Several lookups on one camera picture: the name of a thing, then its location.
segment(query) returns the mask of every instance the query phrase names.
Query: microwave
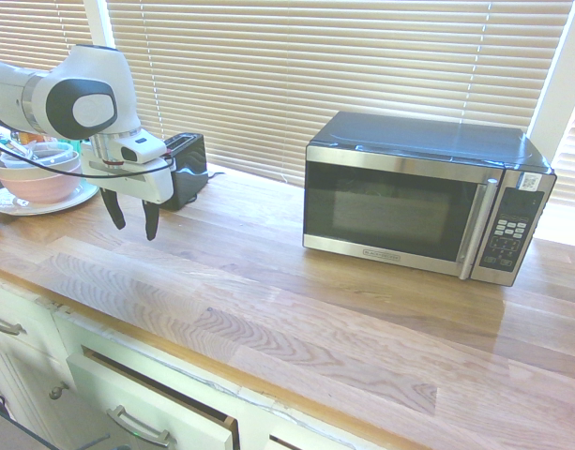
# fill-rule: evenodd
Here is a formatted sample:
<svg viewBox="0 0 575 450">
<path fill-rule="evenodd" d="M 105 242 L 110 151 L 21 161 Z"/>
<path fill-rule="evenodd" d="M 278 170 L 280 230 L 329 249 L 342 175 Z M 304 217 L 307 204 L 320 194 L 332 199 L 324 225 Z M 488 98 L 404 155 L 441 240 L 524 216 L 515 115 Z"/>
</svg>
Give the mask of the microwave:
<svg viewBox="0 0 575 450">
<path fill-rule="evenodd" d="M 338 112 L 306 148 L 303 245 L 512 286 L 555 180 L 517 128 Z"/>
</svg>

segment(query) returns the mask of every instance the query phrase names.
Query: open drawer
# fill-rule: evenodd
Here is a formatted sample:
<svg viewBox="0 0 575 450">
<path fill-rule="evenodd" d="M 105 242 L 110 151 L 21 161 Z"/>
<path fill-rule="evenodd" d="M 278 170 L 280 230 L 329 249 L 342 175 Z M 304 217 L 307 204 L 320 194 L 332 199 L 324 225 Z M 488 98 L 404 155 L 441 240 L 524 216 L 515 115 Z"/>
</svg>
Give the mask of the open drawer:
<svg viewBox="0 0 575 450">
<path fill-rule="evenodd" d="M 290 434 L 289 441 L 284 441 L 270 435 L 264 450 L 350 450 L 339 443 L 328 440 L 321 436 L 314 436 L 308 430 L 297 430 Z"/>
<path fill-rule="evenodd" d="M 85 350 L 68 358 L 78 394 L 142 442 L 176 450 L 236 450 L 236 421 Z"/>
</svg>

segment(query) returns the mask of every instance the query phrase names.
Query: drawer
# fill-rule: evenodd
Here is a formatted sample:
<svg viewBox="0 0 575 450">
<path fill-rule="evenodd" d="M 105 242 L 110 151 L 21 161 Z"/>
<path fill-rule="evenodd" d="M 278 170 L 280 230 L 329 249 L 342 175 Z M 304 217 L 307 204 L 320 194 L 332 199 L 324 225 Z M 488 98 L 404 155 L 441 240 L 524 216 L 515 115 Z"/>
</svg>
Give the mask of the drawer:
<svg viewBox="0 0 575 450">
<path fill-rule="evenodd" d="M 52 313 L 44 306 L 0 288 L 0 344 L 6 346 L 11 340 L 59 361 L 67 356 Z"/>
<path fill-rule="evenodd" d="M 309 429 L 282 422 L 273 427 L 264 450 L 317 450 L 319 448 L 323 450 L 351 450 L 352 447 L 320 436 Z"/>
<path fill-rule="evenodd" d="M 133 436 L 176 450 L 236 450 L 236 421 L 89 350 L 68 358 L 79 396 Z"/>
</svg>

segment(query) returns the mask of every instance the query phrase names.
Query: black microwave top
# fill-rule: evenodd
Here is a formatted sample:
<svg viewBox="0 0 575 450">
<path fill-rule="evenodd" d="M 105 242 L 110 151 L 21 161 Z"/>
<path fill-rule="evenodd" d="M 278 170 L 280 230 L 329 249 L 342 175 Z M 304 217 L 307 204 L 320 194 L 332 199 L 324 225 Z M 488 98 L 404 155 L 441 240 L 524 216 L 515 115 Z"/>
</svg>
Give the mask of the black microwave top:
<svg viewBox="0 0 575 450">
<path fill-rule="evenodd" d="M 459 124 L 361 112 L 338 112 L 310 145 L 551 173 L 518 128 Z"/>
</svg>

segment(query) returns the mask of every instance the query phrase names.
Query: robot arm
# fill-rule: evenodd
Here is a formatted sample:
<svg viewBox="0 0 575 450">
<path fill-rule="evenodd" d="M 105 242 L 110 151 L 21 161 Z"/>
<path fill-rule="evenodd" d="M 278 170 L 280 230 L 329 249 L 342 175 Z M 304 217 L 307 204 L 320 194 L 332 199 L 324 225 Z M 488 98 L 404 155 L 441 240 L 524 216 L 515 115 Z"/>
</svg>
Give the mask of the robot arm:
<svg viewBox="0 0 575 450">
<path fill-rule="evenodd" d="M 90 182 L 101 187 L 114 224 L 125 226 L 116 192 L 140 198 L 147 237 L 153 239 L 158 204 L 172 197 L 173 183 L 167 162 L 160 158 L 166 144 L 141 128 L 136 104 L 129 65 L 115 49 L 77 45 L 50 72 L 0 62 L 0 125 L 89 139 L 91 144 L 82 149 L 83 174 L 101 177 Z"/>
</svg>

